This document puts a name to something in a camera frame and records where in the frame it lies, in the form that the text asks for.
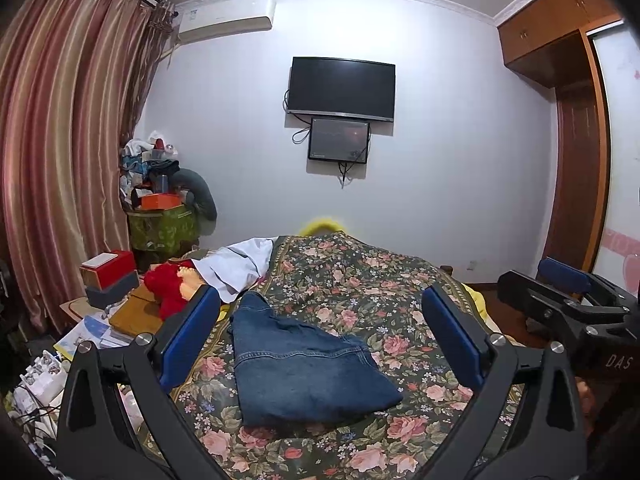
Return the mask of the person right hand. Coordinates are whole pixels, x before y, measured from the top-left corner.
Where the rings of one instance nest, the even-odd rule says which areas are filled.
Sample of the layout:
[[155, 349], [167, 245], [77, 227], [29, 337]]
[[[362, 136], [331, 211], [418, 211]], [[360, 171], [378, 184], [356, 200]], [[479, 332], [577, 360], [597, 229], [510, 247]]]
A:
[[585, 432], [589, 437], [593, 432], [593, 421], [597, 415], [597, 399], [589, 385], [582, 379], [575, 379], [582, 416], [585, 419]]

